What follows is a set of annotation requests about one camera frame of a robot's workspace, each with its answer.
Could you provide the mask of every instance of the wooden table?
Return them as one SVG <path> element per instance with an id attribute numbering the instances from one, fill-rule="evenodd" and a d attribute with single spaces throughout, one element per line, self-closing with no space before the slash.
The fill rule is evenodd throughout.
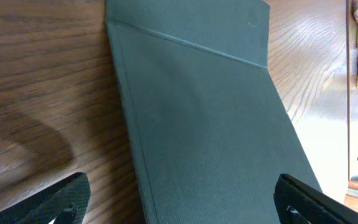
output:
<path id="1" fill-rule="evenodd" d="M 324 193 L 341 200 L 346 5 L 267 3 L 270 74 Z M 91 199 L 83 223 L 141 218 L 103 19 L 103 0 L 0 0 L 0 210 L 86 172 Z"/>

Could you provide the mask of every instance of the green fabric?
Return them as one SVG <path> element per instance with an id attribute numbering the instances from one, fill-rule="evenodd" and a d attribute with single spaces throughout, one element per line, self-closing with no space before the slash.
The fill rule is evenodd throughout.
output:
<path id="1" fill-rule="evenodd" d="M 275 183 L 320 190 L 267 72 L 259 0 L 108 0 L 148 223 L 278 223 Z"/>

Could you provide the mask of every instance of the gray-green folder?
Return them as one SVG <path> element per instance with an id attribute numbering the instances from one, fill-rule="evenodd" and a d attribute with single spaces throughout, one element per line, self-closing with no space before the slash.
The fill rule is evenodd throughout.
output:
<path id="1" fill-rule="evenodd" d="M 320 190 L 267 71 L 260 0 L 107 0 L 147 223 L 278 223 L 288 173 Z"/>

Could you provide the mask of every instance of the dark green cloth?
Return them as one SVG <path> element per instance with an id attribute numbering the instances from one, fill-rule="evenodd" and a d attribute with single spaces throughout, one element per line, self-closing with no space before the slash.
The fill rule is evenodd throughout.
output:
<path id="1" fill-rule="evenodd" d="M 267 71 L 259 0 L 107 0 L 148 223 L 278 223 L 288 173 L 320 190 Z"/>

